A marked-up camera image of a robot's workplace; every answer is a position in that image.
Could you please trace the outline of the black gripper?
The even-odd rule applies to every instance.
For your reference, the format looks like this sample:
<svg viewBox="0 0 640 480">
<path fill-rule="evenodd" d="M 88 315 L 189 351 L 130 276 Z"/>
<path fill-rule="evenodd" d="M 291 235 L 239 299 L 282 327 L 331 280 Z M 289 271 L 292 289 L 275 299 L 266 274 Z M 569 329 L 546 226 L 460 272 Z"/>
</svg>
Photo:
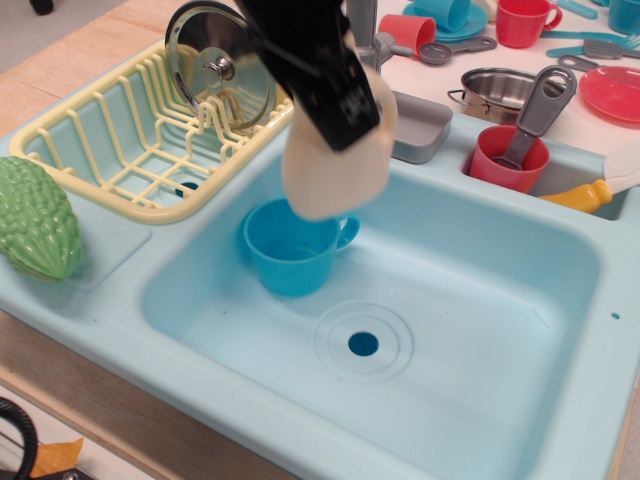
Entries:
<svg viewBox="0 0 640 480">
<path fill-rule="evenodd" d="M 334 151 L 380 122 L 365 70 L 344 35 L 340 1 L 240 1 L 263 63 Z"/>
</svg>

